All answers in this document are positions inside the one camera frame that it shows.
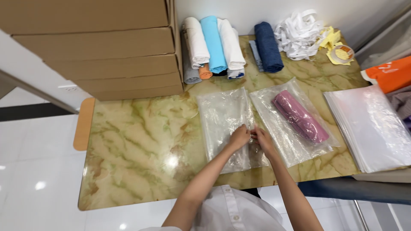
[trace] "wall outlet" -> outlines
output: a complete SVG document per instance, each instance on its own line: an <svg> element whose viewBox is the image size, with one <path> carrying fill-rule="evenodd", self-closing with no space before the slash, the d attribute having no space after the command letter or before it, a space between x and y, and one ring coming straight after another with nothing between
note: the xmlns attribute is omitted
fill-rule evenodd
<svg viewBox="0 0 411 231"><path fill-rule="evenodd" d="M82 92L83 90L79 88L77 85L65 85L65 86L58 86L58 88L65 93L75 93L75 92Z"/></svg>

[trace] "white shirt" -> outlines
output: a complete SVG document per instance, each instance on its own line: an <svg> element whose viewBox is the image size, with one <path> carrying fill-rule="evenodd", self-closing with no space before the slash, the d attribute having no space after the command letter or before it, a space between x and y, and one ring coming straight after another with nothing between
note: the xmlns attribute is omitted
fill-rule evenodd
<svg viewBox="0 0 411 231"><path fill-rule="evenodd" d="M213 187L199 208L191 231L285 231L282 217L269 203L229 185ZM177 227L141 231L181 231Z"/></svg>

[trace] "table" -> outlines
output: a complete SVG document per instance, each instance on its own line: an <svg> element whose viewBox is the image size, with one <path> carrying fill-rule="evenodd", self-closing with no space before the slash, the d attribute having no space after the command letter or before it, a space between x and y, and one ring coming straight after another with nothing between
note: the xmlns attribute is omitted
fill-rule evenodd
<svg viewBox="0 0 411 231"><path fill-rule="evenodd" d="M253 92L297 77L332 133L342 144L334 151L288 169L296 182L361 173L342 138L322 92L368 86L358 63L333 65L322 49L310 60L292 61L282 52L284 69L260 73L249 40L240 36L247 61L245 77L228 80L212 77L187 85L184 94L147 99L95 101L88 142L79 209L92 210L177 198L207 163L196 96L245 87ZM258 124L262 125L254 109ZM215 186L228 184L246 189L275 185L270 166L222 174Z"/></svg>

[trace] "plastic wrap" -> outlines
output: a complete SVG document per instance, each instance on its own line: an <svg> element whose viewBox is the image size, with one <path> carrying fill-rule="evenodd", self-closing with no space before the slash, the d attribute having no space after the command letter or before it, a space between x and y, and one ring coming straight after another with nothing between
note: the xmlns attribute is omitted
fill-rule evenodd
<svg viewBox="0 0 411 231"><path fill-rule="evenodd" d="M251 105L244 87L197 96L204 132L207 160L212 160L229 142L231 134L242 124L250 129L254 124ZM268 160L253 139L236 151L221 174L268 166Z"/></svg>
<svg viewBox="0 0 411 231"><path fill-rule="evenodd" d="M250 98L287 167L340 146L295 77L252 92Z"/></svg>
<svg viewBox="0 0 411 231"><path fill-rule="evenodd" d="M325 92L358 168L365 173L411 165L411 136L379 86Z"/></svg>

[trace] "stack of cardboard boxes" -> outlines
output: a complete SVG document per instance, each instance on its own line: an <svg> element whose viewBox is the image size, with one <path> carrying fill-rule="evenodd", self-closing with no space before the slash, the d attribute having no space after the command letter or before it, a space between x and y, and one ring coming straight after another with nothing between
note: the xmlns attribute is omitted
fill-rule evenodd
<svg viewBox="0 0 411 231"><path fill-rule="evenodd" d="M2 0L0 28L100 101L184 92L174 0Z"/></svg>

